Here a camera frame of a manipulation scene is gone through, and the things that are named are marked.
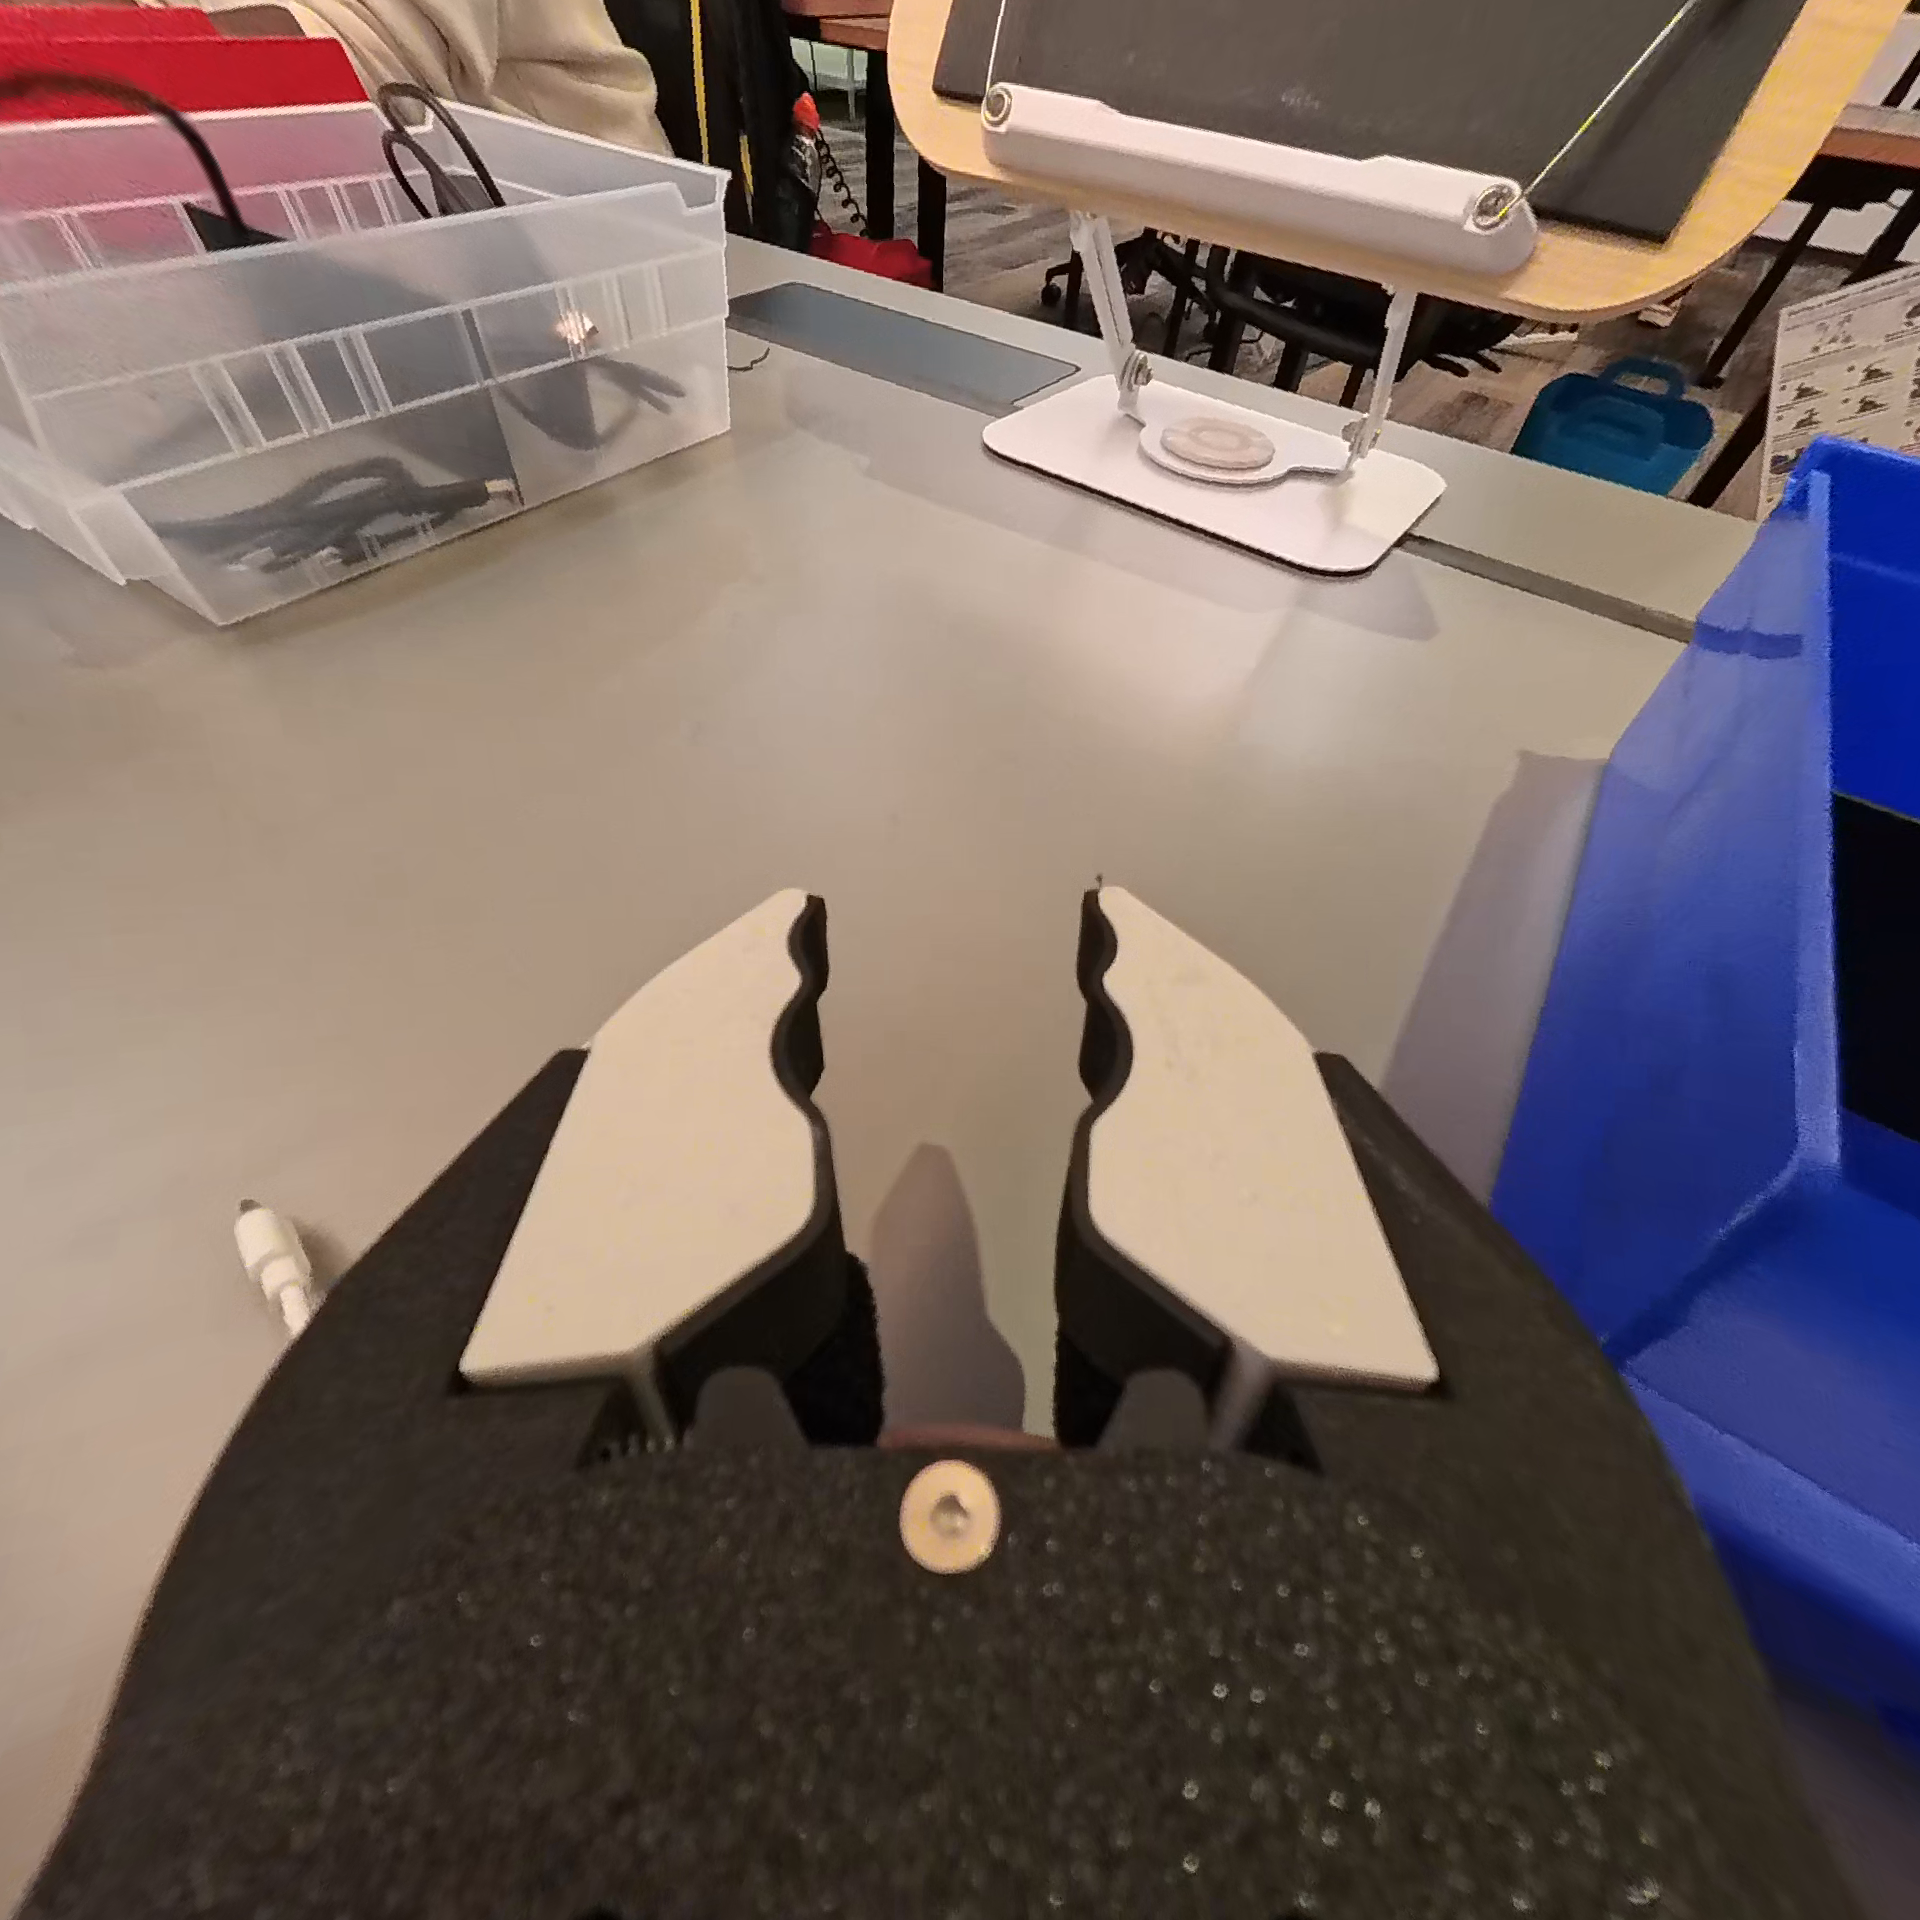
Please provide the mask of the white stand with wooden board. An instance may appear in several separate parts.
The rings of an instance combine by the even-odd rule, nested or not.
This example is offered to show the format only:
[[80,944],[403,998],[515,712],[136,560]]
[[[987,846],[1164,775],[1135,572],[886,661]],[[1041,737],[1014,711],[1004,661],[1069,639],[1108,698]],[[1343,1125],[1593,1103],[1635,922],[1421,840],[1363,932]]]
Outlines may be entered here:
[[[1069,212],[1109,369],[987,432],[998,461],[1323,580],[1373,572],[1445,478],[1379,441],[1419,296],[1583,321],[1715,264],[1818,155],[1906,4],[1801,4],[1713,173],[1665,242],[1544,219],[1520,181],[1406,156],[1176,127],[1042,85],[934,92],[950,4],[892,4],[892,101],[922,159]],[[1390,293],[1364,415],[1301,428],[1167,383],[1122,311],[1113,226],[1150,226]]]

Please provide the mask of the large blue plastic bin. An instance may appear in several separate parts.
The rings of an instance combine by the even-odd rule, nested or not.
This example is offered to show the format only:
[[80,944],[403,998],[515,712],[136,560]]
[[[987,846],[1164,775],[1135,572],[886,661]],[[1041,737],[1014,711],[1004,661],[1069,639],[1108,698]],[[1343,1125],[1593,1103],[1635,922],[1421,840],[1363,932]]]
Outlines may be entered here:
[[1917,1141],[1840,1106],[1836,797],[1917,821],[1917,461],[1818,441],[1598,780],[1493,1183],[1763,1658],[1917,1740]]

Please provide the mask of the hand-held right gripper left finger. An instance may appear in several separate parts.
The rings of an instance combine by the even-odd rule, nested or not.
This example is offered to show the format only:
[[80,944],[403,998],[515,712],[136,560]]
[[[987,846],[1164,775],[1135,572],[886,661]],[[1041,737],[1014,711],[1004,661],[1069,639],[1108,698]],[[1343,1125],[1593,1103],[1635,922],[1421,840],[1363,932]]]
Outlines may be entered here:
[[849,1314],[821,998],[826,901],[785,888],[593,1035],[458,1379],[619,1383],[656,1439],[722,1372],[784,1384]]

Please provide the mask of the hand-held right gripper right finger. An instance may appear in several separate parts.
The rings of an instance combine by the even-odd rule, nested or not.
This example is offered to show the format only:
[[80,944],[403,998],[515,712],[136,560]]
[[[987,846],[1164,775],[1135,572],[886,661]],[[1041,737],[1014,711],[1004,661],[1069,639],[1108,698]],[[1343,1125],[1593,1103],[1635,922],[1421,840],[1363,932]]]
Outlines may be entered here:
[[1303,1401],[1442,1402],[1442,1363],[1323,1058],[1121,885],[1081,904],[1055,1236],[1055,1439],[1311,1453]]

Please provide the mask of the black office chair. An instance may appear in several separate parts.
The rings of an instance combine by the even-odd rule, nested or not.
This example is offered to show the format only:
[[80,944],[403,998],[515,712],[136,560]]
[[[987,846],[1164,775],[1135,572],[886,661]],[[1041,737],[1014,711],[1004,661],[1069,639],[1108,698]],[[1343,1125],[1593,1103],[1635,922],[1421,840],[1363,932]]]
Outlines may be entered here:
[[[1249,336],[1279,341],[1275,385],[1283,392],[1297,392],[1311,363],[1347,369],[1352,389],[1364,374],[1377,371],[1390,307],[1390,293],[1379,284],[1199,242],[1175,244],[1159,237],[1154,248],[1154,273],[1175,289],[1164,345],[1168,357],[1176,356],[1185,318],[1195,311],[1207,321],[1207,365],[1220,374],[1236,371]],[[1397,371],[1499,371],[1495,352],[1520,329],[1521,321],[1512,314],[1419,296]]]

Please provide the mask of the red plastic bin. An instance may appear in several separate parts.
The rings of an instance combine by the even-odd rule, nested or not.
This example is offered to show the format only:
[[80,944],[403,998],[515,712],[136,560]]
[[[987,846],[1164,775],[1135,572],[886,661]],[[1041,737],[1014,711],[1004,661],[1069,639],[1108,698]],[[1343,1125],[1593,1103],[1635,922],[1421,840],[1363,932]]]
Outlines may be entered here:
[[203,15],[108,7],[6,11],[4,74],[59,76],[6,96],[6,212],[121,201],[211,203],[193,145],[136,87],[201,134],[234,197],[282,186],[369,181],[381,120],[347,53],[304,37],[224,37]]

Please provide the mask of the grey desk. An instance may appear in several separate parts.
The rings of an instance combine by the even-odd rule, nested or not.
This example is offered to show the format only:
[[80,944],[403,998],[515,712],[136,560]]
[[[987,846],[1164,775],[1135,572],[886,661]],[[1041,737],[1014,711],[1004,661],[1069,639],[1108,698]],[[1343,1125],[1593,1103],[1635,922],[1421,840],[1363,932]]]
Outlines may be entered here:
[[894,1304],[977,1273],[1041,1422],[1083,888],[1485,1181],[1592,764],[1742,520],[1396,425],[1426,529],[1303,580],[735,336],[731,429],[213,627],[6,527],[6,1913],[284,1349],[243,1197],[359,1258],[551,1053],[784,888]]

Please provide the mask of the printed paper sheet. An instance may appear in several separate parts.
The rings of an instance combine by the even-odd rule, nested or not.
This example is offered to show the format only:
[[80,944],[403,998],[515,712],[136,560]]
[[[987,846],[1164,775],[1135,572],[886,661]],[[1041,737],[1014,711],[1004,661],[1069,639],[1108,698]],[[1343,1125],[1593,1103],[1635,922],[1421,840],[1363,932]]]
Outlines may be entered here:
[[1818,438],[1917,452],[1917,264],[1790,307],[1763,410],[1755,520]]

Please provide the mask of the black pad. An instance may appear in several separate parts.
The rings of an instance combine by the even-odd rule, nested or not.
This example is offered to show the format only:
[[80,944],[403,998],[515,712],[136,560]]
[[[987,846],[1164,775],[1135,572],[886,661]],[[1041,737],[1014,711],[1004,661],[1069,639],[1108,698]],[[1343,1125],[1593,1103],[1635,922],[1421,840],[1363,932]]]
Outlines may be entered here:
[[1665,242],[1800,2],[961,2],[934,92],[1042,85],[1176,127],[1520,181]]

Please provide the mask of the blue plastic basket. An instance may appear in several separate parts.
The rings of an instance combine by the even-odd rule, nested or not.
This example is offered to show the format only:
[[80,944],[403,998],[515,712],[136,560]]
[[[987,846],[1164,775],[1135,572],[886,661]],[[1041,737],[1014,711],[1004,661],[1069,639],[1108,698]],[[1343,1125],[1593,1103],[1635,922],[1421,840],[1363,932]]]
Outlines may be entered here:
[[1664,357],[1619,357],[1562,374],[1534,399],[1513,456],[1623,489],[1669,497],[1715,442],[1715,415],[1687,371]]

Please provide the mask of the clear plastic storage bin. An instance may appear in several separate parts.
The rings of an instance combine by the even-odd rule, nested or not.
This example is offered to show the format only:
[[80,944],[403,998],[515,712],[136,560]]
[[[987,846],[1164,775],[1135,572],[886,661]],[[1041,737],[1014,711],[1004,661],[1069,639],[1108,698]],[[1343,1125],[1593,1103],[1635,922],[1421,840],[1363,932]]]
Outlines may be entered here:
[[6,212],[9,526],[231,626],[728,429],[727,169],[373,110],[369,181]]

